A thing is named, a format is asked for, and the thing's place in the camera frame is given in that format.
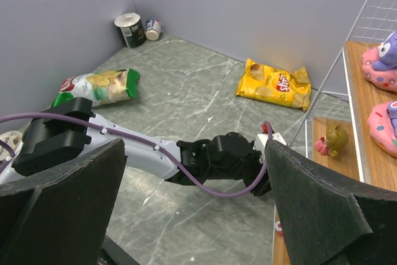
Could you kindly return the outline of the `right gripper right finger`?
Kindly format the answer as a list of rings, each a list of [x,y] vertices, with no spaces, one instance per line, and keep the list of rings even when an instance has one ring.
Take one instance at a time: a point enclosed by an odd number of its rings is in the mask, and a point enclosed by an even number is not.
[[[270,185],[292,264],[396,264],[396,193],[324,167],[275,140]]]

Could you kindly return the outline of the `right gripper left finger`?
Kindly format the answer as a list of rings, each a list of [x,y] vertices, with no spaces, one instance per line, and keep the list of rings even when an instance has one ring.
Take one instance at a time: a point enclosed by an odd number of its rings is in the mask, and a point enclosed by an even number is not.
[[[116,139],[1,185],[1,264],[96,264],[125,169]]]

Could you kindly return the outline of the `purple bunny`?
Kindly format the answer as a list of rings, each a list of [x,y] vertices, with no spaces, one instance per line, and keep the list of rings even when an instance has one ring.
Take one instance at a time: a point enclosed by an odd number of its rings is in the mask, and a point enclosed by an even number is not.
[[[396,31],[361,57],[363,77],[375,87],[396,93]]]
[[[396,101],[374,106],[367,123],[374,142],[383,151],[396,157]]]

